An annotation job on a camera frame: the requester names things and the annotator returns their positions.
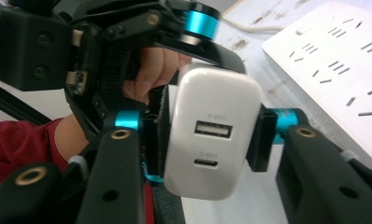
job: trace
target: finger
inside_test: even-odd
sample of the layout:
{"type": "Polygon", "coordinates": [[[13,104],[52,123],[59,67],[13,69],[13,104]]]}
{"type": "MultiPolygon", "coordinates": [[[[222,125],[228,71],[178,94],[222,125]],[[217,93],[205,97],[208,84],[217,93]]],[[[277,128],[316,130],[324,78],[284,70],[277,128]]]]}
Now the finger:
{"type": "Polygon", "coordinates": [[[135,93],[144,96],[160,76],[164,64],[162,49],[150,48],[140,51],[140,68],[135,80],[135,93]]]}
{"type": "Polygon", "coordinates": [[[153,84],[153,88],[168,84],[177,70],[179,54],[169,49],[163,49],[163,67],[160,76],[153,84]]]}
{"type": "Polygon", "coordinates": [[[124,81],[124,87],[122,88],[125,97],[131,98],[139,102],[143,102],[148,105],[148,95],[138,95],[135,92],[135,82],[130,80],[124,81]]]}

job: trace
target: white power strip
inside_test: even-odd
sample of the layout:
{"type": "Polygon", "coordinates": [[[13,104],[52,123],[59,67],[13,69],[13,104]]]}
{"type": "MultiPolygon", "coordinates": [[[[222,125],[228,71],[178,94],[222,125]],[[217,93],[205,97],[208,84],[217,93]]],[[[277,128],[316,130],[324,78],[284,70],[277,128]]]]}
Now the white power strip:
{"type": "Polygon", "coordinates": [[[263,49],[372,158],[372,11],[326,3],[263,49]]]}

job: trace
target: mounting hole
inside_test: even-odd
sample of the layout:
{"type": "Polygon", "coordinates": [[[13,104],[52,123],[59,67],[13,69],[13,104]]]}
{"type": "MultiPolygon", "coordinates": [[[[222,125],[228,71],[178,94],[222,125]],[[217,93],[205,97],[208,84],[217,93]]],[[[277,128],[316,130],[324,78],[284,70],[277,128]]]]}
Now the mounting hole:
{"type": "Polygon", "coordinates": [[[111,134],[113,139],[124,139],[131,135],[130,131],[128,130],[117,130],[111,134]]]}
{"type": "Polygon", "coordinates": [[[296,132],[304,137],[315,137],[316,133],[310,129],[298,128],[296,132]]]}
{"type": "Polygon", "coordinates": [[[34,78],[37,80],[44,80],[48,77],[48,68],[45,65],[38,65],[34,69],[34,78]]]}
{"type": "Polygon", "coordinates": [[[15,179],[15,184],[18,186],[31,185],[41,180],[47,174],[47,168],[38,166],[22,172],[15,179]]]}
{"type": "Polygon", "coordinates": [[[112,202],[118,198],[118,191],[114,189],[108,190],[106,193],[103,194],[102,199],[105,202],[112,202]]]}
{"type": "Polygon", "coordinates": [[[358,198],[358,193],[354,189],[351,189],[348,187],[340,187],[339,190],[342,194],[344,194],[345,196],[349,198],[353,198],[353,199],[358,198]]]}
{"type": "Polygon", "coordinates": [[[36,37],[36,42],[37,42],[38,46],[40,46],[41,48],[43,48],[43,49],[48,48],[53,42],[52,41],[52,36],[51,36],[50,33],[47,33],[47,32],[40,33],[36,37]]]}

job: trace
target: wall charger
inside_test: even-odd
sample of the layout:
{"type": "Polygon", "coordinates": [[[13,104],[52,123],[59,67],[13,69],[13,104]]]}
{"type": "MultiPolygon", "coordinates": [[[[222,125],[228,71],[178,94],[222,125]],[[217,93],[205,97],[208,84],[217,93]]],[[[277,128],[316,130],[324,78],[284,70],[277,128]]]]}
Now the wall charger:
{"type": "Polygon", "coordinates": [[[222,200],[235,189],[262,91],[250,77],[192,63],[180,73],[164,183],[173,194],[222,200]]]}

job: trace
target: red sleeve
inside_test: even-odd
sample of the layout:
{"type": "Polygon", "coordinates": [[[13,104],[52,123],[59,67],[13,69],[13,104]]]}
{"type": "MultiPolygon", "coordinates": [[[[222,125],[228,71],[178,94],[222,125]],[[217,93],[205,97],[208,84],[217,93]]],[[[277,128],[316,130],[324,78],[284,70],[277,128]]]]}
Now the red sleeve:
{"type": "Polygon", "coordinates": [[[60,119],[34,126],[27,121],[0,122],[0,162],[21,167],[29,163],[51,161],[63,170],[67,162],[54,142],[60,119]]]}

